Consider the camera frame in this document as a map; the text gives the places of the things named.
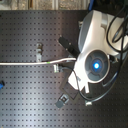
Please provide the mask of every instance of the perforated metal panel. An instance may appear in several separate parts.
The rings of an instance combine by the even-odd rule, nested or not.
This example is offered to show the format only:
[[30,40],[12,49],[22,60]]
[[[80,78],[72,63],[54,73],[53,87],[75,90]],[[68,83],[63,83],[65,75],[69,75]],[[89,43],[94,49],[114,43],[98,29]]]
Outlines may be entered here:
[[[43,61],[67,57],[58,45],[63,35],[77,47],[78,21],[86,11],[1,11],[0,62],[35,62],[36,43],[43,44]],[[0,126],[4,128],[127,128],[128,61],[115,88],[103,99],[85,107],[84,100],[69,101],[61,110],[54,103],[65,73],[52,65],[0,66]],[[112,66],[111,73],[117,66]],[[93,85],[93,95],[104,89]]]

